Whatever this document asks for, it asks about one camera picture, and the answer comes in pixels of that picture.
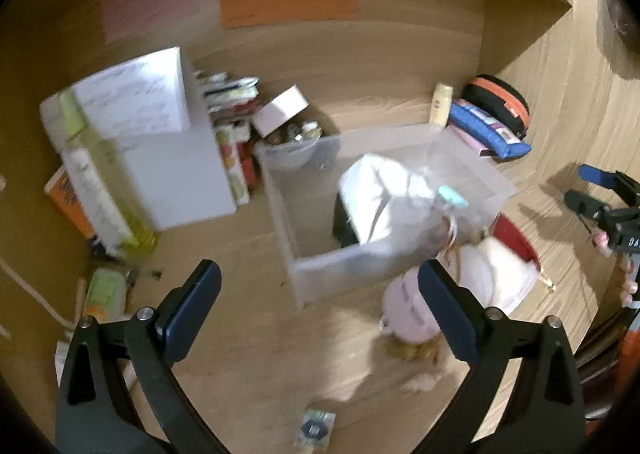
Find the clear plastic storage box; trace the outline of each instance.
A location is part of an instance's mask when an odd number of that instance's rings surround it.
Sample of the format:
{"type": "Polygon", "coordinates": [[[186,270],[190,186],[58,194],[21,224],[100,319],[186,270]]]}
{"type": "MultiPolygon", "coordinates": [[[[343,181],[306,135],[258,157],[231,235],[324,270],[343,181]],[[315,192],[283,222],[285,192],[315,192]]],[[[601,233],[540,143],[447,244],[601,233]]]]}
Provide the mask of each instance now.
{"type": "Polygon", "coordinates": [[[300,307],[322,297],[391,279],[428,257],[389,254],[379,241],[341,248],[332,235],[342,174],[367,153],[392,158],[447,185],[468,207],[456,214],[467,227],[490,225],[516,189],[491,161],[433,124],[358,129],[342,135],[275,146],[260,145],[260,161],[274,227],[300,307]]]}

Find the black clamp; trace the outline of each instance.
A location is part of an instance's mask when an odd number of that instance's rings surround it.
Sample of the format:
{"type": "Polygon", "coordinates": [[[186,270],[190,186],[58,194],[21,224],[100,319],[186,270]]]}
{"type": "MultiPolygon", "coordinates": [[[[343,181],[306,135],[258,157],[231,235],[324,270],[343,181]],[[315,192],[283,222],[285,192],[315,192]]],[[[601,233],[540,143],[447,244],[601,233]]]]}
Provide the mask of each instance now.
{"type": "Polygon", "coordinates": [[[158,309],[129,321],[82,317],[66,356],[56,409],[62,454],[228,454],[180,388],[171,365],[186,357],[222,287],[217,264],[202,260],[158,309]],[[118,365],[130,358],[167,441],[145,431],[118,365]]]}
{"type": "Polygon", "coordinates": [[[422,264],[418,289],[452,353],[469,372],[413,454],[568,454],[584,441],[584,403],[574,356],[558,317],[542,323],[484,309],[436,259],[422,264]],[[475,440],[509,360],[520,369],[500,423],[475,440]]]}
{"type": "Polygon", "coordinates": [[[584,219],[590,219],[609,237],[609,248],[617,253],[640,253],[640,183],[625,173],[602,171],[590,165],[578,168],[580,177],[614,191],[629,205],[613,209],[607,203],[578,190],[571,189],[564,195],[564,203],[589,229],[584,219]]]}

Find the orange book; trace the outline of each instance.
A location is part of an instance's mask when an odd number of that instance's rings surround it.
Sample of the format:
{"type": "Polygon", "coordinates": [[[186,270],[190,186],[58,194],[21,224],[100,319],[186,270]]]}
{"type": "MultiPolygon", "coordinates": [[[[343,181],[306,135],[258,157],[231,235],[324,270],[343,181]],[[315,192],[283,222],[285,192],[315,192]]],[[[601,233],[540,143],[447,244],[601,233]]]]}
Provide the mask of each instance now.
{"type": "Polygon", "coordinates": [[[84,215],[82,205],[76,196],[74,187],[62,165],[44,186],[44,192],[51,196],[53,202],[65,214],[67,218],[82,232],[82,235],[91,240],[95,236],[94,228],[84,215]]]}

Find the paper note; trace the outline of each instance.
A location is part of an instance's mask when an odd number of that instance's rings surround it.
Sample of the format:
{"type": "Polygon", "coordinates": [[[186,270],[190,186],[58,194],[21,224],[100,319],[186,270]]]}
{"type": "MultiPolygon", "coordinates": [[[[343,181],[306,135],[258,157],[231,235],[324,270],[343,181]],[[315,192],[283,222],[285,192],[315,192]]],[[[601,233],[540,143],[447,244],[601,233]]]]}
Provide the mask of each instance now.
{"type": "Polygon", "coordinates": [[[193,16],[198,10],[198,0],[101,0],[104,40],[112,43],[139,36],[193,16]]]}
{"type": "Polygon", "coordinates": [[[251,121],[260,136],[264,138],[308,105],[298,86],[294,85],[262,107],[251,121]]]}
{"type": "Polygon", "coordinates": [[[179,48],[117,64],[82,79],[73,89],[102,138],[179,133],[189,128],[179,48]]]}
{"type": "Polygon", "coordinates": [[[220,0],[223,28],[287,21],[353,20],[358,0],[220,0]]]}

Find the orange paper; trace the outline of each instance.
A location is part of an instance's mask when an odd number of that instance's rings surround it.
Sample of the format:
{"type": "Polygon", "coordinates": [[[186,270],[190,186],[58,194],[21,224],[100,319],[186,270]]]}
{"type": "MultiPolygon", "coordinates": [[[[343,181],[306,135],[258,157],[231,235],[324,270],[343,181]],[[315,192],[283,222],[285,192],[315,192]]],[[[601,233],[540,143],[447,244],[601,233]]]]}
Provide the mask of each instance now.
{"type": "Polygon", "coordinates": [[[220,0],[223,28],[286,21],[353,20],[358,0],[220,0]]]}

